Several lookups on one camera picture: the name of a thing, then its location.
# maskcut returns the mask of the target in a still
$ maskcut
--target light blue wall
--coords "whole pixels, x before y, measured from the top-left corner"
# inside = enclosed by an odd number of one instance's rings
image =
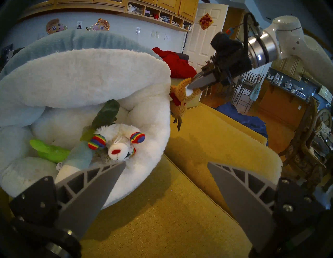
[[[110,23],[111,32],[136,40],[145,47],[150,49],[159,47],[164,51],[170,50],[173,52],[182,51],[185,32],[119,15],[92,12],[54,13],[24,20],[14,26],[4,40],[1,48],[11,43],[14,44],[14,49],[25,47],[37,40],[38,34],[44,34],[44,36],[47,36],[45,26],[48,21],[56,18],[59,18],[60,22],[66,25],[68,29],[76,29],[77,21],[83,21],[83,28],[85,29],[96,23],[99,18],[103,18]],[[139,37],[136,35],[136,27],[140,27]],[[152,30],[159,31],[160,37],[151,37]],[[170,41],[164,39],[165,34],[171,37]]]

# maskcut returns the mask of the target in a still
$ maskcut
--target cubby shelf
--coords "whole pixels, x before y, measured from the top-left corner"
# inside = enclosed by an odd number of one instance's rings
[[[130,18],[134,18],[134,19],[139,19],[139,20],[143,20],[143,21],[152,22],[152,23],[159,24],[161,26],[168,27],[168,28],[178,30],[178,31],[190,32],[189,30],[186,30],[186,29],[182,28],[184,23],[188,23],[188,24],[190,24],[190,23],[188,21],[178,17],[178,16],[174,16],[174,15],[170,14],[169,12],[162,11],[162,10],[158,9],[157,7],[152,7],[149,4],[146,5],[144,2],[139,3],[139,2],[136,2],[136,1],[129,1],[128,5],[129,4],[132,4],[133,6],[136,6],[140,9],[143,8],[143,13],[142,14],[129,13],[128,12],[128,6],[127,6],[126,12],[125,13],[119,13],[118,15],[125,16],[125,17],[130,17]],[[145,11],[146,10],[150,11],[151,13],[157,14],[158,17],[168,16],[170,18],[170,22],[168,23],[168,22],[165,22],[165,21],[161,21],[160,19],[155,19],[153,17],[145,16]],[[177,25],[173,25],[172,21],[177,22],[179,24],[179,27]]]

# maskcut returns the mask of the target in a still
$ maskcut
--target white door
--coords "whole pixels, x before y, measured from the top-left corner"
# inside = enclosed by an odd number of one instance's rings
[[[222,31],[228,5],[224,4],[198,4],[194,27],[192,32],[187,34],[184,54],[189,55],[188,63],[196,68],[198,72],[206,65],[204,61],[210,60],[215,50],[210,45],[211,40],[219,31]],[[199,24],[202,16],[208,13],[213,20],[213,24],[203,30]]]

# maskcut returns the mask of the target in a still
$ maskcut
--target kitchen counter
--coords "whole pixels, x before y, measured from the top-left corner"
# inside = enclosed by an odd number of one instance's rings
[[[306,100],[267,79],[262,83],[262,90],[259,109],[295,130],[306,109]]]
[[[286,91],[288,94],[290,94],[290,95],[292,95],[292,96],[295,96],[296,98],[299,98],[300,100],[304,101],[305,103],[309,103],[308,101],[306,101],[306,99],[302,99],[300,96],[297,96],[297,95],[296,95],[296,92],[295,92],[295,93],[291,93],[291,91],[288,90],[287,88],[285,88],[285,87],[283,87],[283,86],[279,86],[279,85],[277,85],[276,83],[272,82],[271,80],[269,80],[269,79],[267,79],[267,78],[266,78],[266,80],[269,81],[269,83],[270,83],[271,85],[276,86],[276,87],[279,87],[280,89]]]

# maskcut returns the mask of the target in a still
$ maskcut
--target red nose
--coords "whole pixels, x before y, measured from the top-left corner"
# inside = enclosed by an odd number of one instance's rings
[[[121,152],[121,150],[119,150],[119,149],[114,149],[112,152],[111,152],[111,154],[118,154],[118,153],[120,153]]]

